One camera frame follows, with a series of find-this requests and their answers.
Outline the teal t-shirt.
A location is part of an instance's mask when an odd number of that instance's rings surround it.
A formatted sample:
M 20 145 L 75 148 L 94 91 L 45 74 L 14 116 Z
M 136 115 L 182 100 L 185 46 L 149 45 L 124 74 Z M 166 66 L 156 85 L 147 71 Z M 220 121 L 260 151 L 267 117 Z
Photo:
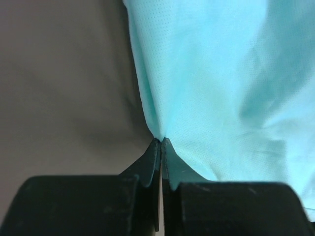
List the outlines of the teal t-shirt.
M 315 3 L 126 0 L 146 123 L 213 181 L 315 207 Z

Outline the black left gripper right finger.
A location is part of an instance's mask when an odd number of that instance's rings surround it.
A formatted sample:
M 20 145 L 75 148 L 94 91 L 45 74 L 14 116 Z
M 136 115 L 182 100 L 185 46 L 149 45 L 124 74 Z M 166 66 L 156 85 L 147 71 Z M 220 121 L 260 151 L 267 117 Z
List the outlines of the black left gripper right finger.
M 209 180 L 193 170 L 175 151 L 169 138 L 161 142 L 161 177 L 163 195 L 164 234 L 183 236 L 181 183 L 203 183 Z

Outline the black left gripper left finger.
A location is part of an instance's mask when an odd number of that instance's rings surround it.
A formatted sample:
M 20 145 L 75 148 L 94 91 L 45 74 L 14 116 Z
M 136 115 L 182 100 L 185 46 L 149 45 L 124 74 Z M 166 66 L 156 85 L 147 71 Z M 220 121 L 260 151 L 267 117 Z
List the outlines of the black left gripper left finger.
M 130 233 L 159 231 L 160 141 L 154 138 L 143 155 L 120 176 L 135 179 L 128 231 Z

